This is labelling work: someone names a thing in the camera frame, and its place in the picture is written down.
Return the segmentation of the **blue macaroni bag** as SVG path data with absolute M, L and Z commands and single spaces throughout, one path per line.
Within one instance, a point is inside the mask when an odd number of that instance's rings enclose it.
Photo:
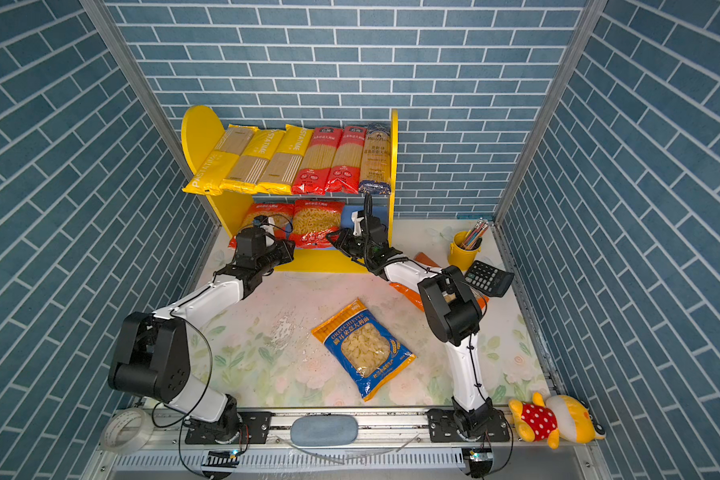
M 346 370 L 364 401 L 371 400 L 416 359 L 360 299 L 313 328 L 311 333 Z

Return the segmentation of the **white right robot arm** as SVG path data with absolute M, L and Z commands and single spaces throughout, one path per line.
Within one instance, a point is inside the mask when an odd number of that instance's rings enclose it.
M 489 427 L 503 415 L 483 385 L 477 346 L 484 312 L 463 272 L 453 265 L 425 266 L 390 246 L 387 227 L 373 214 L 370 194 L 364 196 L 353 226 L 329 233 L 327 239 L 370 273 L 419 293 L 430 330 L 445 344 L 457 430 L 468 440 L 487 439 Z

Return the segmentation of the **yellow spaghetti bag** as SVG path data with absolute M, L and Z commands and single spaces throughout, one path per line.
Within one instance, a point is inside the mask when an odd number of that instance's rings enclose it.
M 311 129 L 287 125 L 282 140 L 255 186 L 255 192 L 291 195 L 292 184 L 312 136 Z
M 258 132 L 257 127 L 230 125 L 183 191 L 197 195 L 221 195 L 222 181 Z
M 254 194 L 260 177 L 284 136 L 284 130 L 257 130 L 228 175 L 221 181 L 221 188 Z

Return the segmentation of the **red fusilli bag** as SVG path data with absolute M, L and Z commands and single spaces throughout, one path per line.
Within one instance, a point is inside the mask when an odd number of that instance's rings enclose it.
M 301 199 L 295 202 L 290 239 L 297 248 L 325 249 L 332 245 L 327 234 L 341 228 L 345 204 L 338 201 Z
M 295 207 L 292 204 L 254 203 L 243 216 L 240 231 L 252 227 L 256 217 L 264 216 L 268 218 L 268 224 L 272 225 L 272 228 L 265 227 L 266 231 L 270 231 L 276 240 L 288 239 L 293 230 L 294 212 Z

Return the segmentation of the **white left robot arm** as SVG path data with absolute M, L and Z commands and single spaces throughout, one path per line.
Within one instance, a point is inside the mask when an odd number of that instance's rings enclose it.
M 233 259 L 206 286 L 153 312 L 128 315 L 115 342 L 109 386 L 182 413 L 192 426 L 205 429 L 212 442 L 238 440 L 242 419 L 237 401 L 191 373 L 188 332 L 201 335 L 212 317 L 250 296 L 276 267 L 294 260 L 295 242 L 278 239 L 273 229 L 243 229 Z

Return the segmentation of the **blue Moli spaghetti bag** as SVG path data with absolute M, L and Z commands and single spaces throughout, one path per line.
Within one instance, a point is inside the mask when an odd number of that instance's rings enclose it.
M 373 123 L 367 127 L 358 190 L 363 194 L 391 193 L 391 140 L 386 124 Z

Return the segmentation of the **red spaghetti bag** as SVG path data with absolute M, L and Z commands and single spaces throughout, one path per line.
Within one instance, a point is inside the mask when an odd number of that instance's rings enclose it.
M 291 187 L 294 195 L 326 193 L 328 176 L 342 136 L 340 128 L 319 127 L 313 131 Z
M 367 129 L 348 126 L 335 153 L 326 183 L 327 192 L 357 194 Z

